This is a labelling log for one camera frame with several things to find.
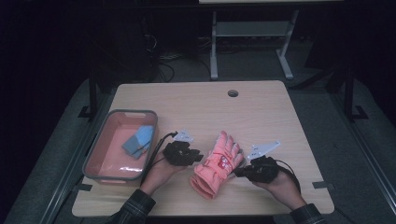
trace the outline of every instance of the pink glove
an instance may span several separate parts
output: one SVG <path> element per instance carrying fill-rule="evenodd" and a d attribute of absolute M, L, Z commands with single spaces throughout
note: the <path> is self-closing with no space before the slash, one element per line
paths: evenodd
<path fill-rule="evenodd" d="M 243 159 L 239 145 L 221 131 L 205 163 L 194 168 L 195 174 L 190 178 L 190 184 L 204 198 L 214 199 L 221 183 Z"/>

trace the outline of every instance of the sleeve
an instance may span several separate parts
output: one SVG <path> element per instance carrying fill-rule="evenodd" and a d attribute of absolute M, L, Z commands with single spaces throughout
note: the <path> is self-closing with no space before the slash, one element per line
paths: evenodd
<path fill-rule="evenodd" d="M 323 218 L 321 213 L 315 207 L 314 204 L 310 203 L 303 207 L 297 208 L 290 212 L 291 217 L 297 224 L 325 224 L 326 220 Z"/>
<path fill-rule="evenodd" d="M 120 211 L 114 214 L 109 223 L 144 224 L 155 201 L 145 192 L 137 189 L 125 202 Z"/>

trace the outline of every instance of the person's right hand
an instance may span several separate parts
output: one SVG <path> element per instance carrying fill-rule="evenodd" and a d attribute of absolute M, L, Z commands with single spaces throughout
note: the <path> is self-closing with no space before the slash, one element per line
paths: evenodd
<path fill-rule="evenodd" d="M 295 210 L 306 205 L 304 198 L 287 174 L 279 171 L 277 177 L 269 184 L 252 182 L 257 187 L 268 190 L 275 199 L 285 204 L 289 209 Z"/>
<path fill-rule="evenodd" d="M 159 153 L 155 159 L 157 162 L 152 165 L 151 169 L 148 171 L 148 176 L 140 187 L 143 192 L 150 196 L 160 186 L 164 185 L 172 175 L 187 169 L 187 166 L 175 166 L 169 163 L 162 152 Z"/>

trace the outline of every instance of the wooden table top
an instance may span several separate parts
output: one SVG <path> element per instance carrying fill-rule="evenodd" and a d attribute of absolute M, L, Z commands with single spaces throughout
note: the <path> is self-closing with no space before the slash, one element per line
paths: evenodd
<path fill-rule="evenodd" d="M 238 96 L 230 97 L 230 90 L 238 91 Z M 279 140 L 281 145 L 267 156 L 292 167 L 308 203 L 314 203 L 322 214 L 334 209 L 329 191 L 315 189 L 312 184 L 323 178 L 280 81 L 124 84 L 116 92 L 110 111 L 113 109 L 155 111 L 157 140 L 167 133 L 186 129 L 194 139 L 191 148 L 201 150 L 204 155 L 213 148 L 221 130 L 233 136 L 244 149 L 245 157 L 252 145 Z M 275 215 L 290 211 L 244 177 L 228 180 L 220 187 L 216 199 L 206 200 L 189 184 L 193 166 L 173 176 L 154 193 L 152 197 L 157 204 L 150 216 Z M 118 212 L 140 180 L 132 186 L 109 186 L 84 177 L 83 183 L 92 185 L 92 189 L 79 191 L 73 214 L 100 217 Z"/>

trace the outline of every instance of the pink tray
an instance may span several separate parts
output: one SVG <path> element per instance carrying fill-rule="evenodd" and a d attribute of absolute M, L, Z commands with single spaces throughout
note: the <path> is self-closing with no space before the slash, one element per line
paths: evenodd
<path fill-rule="evenodd" d="M 142 175 L 157 133 L 157 115 L 149 110 L 113 110 L 108 113 L 85 160 L 83 174 L 99 183 L 125 184 Z M 148 151 L 139 159 L 129 156 L 122 145 L 142 125 L 151 125 Z"/>

